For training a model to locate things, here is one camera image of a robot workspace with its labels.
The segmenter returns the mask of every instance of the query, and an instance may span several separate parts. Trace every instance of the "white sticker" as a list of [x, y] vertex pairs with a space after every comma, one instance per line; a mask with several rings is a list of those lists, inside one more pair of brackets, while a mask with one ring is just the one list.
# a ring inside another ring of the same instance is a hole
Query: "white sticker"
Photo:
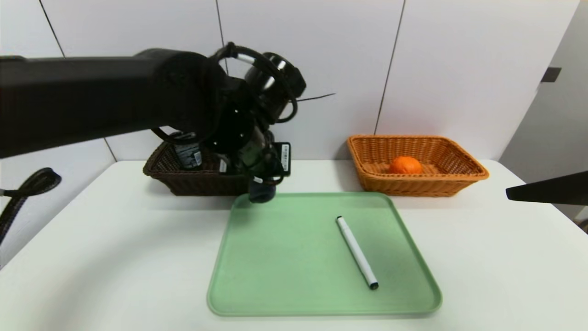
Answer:
[[194, 160], [196, 160], [197, 166], [202, 164], [202, 154], [200, 153], [200, 151], [197, 151], [196, 153], [194, 153]]
[[290, 145], [282, 145], [282, 168], [284, 171], [288, 171], [288, 165], [290, 163]]
[[226, 172], [226, 162], [223, 159], [220, 160], [219, 172], [220, 173]]

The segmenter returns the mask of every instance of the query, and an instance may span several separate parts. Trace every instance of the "cable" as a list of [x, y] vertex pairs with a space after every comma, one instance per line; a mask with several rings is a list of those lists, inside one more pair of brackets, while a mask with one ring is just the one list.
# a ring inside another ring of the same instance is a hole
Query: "cable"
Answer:
[[153, 128], [153, 129], [151, 129], [151, 131], [153, 131], [153, 133], [155, 133], [159, 138], [161, 138], [161, 140], [163, 140], [167, 143], [170, 143], [170, 144], [174, 144], [174, 145], [196, 144], [201, 141], [201, 139], [198, 136], [193, 137], [193, 138], [189, 138], [189, 139], [173, 138], [170, 135], [168, 135], [167, 133], [165, 133], [163, 130], [161, 130], [160, 128]]
[[329, 94], [321, 95], [320, 97], [313, 97], [313, 98], [306, 98], [306, 99], [298, 99], [296, 101], [301, 102], [301, 101], [309, 101], [309, 100], [322, 99], [322, 98], [330, 97], [331, 95], [335, 95], [335, 94], [336, 93], [329, 93]]
[[294, 93], [292, 92], [292, 89], [290, 88], [290, 85], [288, 84], [282, 72], [268, 58], [250, 48], [237, 46], [233, 42], [227, 43], [225, 47], [214, 53], [211, 58], [214, 59], [215, 62], [219, 62], [225, 58], [238, 58], [239, 54], [255, 59], [253, 66], [266, 73], [269, 72], [273, 79], [280, 83], [286, 91], [286, 94], [292, 103], [292, 112], [287, 117], [278, 119], [276, 123], [285, 123], [293, 119], [294, 116], [296, 116], [298, 113], [298, 102], [296, 97], [294, 96]]
[[56, 174], [51, 168], [43, 168], [27, 178], [18, 190], [0, 190], [0, 196], [11, 198], [2, 214], [0, 214], [0, 245], [26, 199], [49, 192], [59, 183], [61, 183], [60, 175]]

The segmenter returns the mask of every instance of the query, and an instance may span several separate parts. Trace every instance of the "table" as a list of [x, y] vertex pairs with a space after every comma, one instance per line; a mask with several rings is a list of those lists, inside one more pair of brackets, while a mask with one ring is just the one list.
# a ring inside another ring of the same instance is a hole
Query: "table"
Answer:
[[[588, 330], [588, 236], [495, 161], [451, 198], [392, 197], [443, 292], [423, 316], [219, 317], [206, 291], [232, 197], [175, 197], [118, 162], [0, 272], [0, 329]], [[361, 191], [350, 161], [294, 161], [281, 192]]]

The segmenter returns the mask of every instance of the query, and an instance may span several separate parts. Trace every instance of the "marker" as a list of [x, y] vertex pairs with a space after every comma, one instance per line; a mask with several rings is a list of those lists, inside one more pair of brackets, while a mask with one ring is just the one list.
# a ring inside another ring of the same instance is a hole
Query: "marker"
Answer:
[[363, 255], [362, 249], [359, 248], [358, 241], [355, 240], [355, 237], [353, 236], [353, 233], [347, 225], [347, 222], [345, 222], [343, 216], [337, 216], [337, 224], [339, 225], [341, 233], [347, 242], [347, 246], [349, 246], [349, 250], [351, 250], [353, 257], [355, 258], [355, 262], [359, 266], [359, 270], [362, 271], [363, 277], [365, 277], [367, 281], [367, 285], [369, 285], [369, 288], [372, 290], [377, 289], [378, 284], [376, 276], [374, 276], [372, 268], [369, 266], [368, 260], [366, 260], [366, 257]]

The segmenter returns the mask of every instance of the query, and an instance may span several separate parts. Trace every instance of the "wicker basket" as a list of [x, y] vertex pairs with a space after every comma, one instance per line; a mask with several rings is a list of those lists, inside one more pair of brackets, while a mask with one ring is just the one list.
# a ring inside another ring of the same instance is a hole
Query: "wicker basket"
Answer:
[[151, 154], [143, 173], [164, 183], [177, 196], [239, 196], [248, 192], [247, 178], [221, 175], [221, 160], [201, 148], [202, 170], [183, 170], [173, 145], [162, 143]]
[[[391, 196], [450, 197], [487, 179], [488, 171], [454, 141], [432, 135], [354, 135], [347, 141], [366, 191]], [[411, 156], [423, 174], [390, 174], [398, 156]]]

